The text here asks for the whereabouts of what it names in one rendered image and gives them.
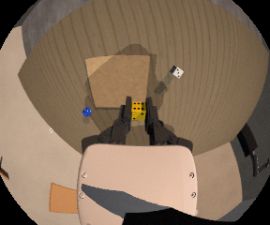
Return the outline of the yellow die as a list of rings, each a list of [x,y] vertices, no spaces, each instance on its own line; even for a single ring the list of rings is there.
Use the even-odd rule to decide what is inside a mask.
[[[145,113],[145,102],[131,102],[131,120],[144,121]]]

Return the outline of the tan textured mat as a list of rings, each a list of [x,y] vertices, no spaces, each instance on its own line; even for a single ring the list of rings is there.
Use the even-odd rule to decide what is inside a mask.
[[[145,102],[149,55],[108,55],[85,59],[96,107],[120,108],[131,102]]]

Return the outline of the blue die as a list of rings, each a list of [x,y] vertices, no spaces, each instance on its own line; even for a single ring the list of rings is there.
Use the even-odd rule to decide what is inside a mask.
[[[86,117],[86,116],[89,116],[90,114],[91,114],[91,110],[89,109],[89,107],[87,107],[87,108],[84,108],[83,109],[83,111],[82,111],[82,113],[83,113],[83,115]]]

